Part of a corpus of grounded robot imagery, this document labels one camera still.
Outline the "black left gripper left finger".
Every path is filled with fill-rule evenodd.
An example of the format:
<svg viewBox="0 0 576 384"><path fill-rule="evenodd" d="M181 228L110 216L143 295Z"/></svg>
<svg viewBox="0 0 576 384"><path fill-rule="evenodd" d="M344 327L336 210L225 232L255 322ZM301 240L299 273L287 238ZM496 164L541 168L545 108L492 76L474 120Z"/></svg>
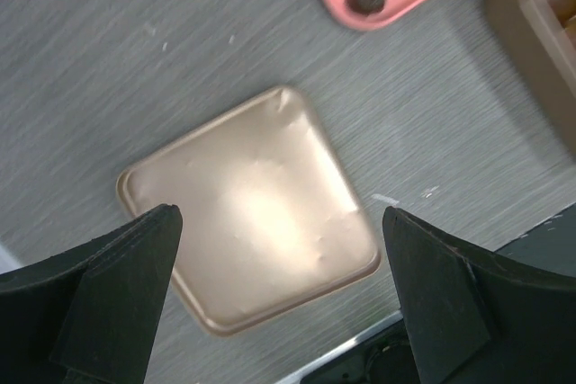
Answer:
<svg viewBox="0 0 576 384"><path fill-rule="evenodd" d="M162 204L1 275L3 383L141 383L183 218Z"/></svg>

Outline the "rose gold tin lid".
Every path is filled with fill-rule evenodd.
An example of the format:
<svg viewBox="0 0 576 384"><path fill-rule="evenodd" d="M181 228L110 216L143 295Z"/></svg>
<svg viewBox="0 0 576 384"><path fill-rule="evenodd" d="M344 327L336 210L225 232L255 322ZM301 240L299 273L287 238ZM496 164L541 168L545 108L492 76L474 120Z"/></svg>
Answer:
<svg viewBox="0 0 576 384"><path fill-rule="evenodd" d="M234 335L374 273L381 242L309 100L273 87L121 172L124 209L180 209L172 283Z"/></svg>

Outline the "gold chocolate box with tray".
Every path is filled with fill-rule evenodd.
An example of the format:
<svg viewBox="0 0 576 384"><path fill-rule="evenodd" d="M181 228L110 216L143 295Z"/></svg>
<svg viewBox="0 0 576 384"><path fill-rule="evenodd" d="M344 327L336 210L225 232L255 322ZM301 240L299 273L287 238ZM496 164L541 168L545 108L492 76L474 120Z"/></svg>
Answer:
<svg viewBox="0 0 576 384"><path fill-rule="evenodd" d="M484 0L486 18L563 144L575 152L575 0Z"/></svg>

